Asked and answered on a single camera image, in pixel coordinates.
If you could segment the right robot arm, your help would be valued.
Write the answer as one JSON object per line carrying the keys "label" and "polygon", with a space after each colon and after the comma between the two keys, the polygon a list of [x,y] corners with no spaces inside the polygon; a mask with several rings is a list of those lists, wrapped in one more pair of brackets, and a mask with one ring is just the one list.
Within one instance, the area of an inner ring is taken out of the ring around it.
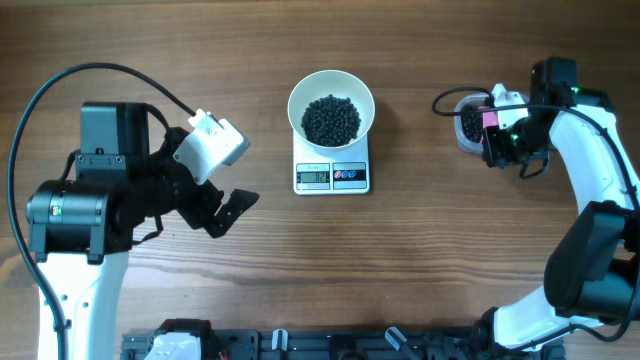
{"label": "right robot arm", "polygon": [[615,342],[639,318],[639,177],[619,140],[606,92],[579,86],[572,59],[549,57],[531,70],[524,115],[482,132],[490,167],[561,156],[578,217],[550,256],[541,287],[496,308],[486,351],[537,352],[582,331]]}

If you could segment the pink scoop blue handle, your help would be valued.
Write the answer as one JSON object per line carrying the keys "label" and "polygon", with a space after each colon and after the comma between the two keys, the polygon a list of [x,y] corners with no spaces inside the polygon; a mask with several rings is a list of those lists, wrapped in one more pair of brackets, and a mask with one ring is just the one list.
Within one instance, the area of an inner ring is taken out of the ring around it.
{"label": "pink scoop blue handle", "polygon": [[489,112],[489,108],[487,106],[479,106],[478,109],[482,110],[479,143],[483,144],[485,129],[493,128],[493,127],[500,128],[500,124],[499,124],[499,118],[496,112]]}

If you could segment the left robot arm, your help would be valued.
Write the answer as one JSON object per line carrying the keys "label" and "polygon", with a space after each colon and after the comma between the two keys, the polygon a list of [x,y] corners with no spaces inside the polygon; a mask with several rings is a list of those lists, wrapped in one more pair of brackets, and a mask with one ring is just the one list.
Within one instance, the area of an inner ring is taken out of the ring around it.
{"label": "left robot arm", "polygon": [[145,220],[177,212],[219,238],[257,202],[254,192],[211,183],[249,147],[230,121],[197,111],[187,128],[167,127],[151,151],[148,121],[159,117],[146,103],[84,104],[80,148],[27,203],[29,248],[52,290],[40,305],[42,359],[112,357],[134,231]]}

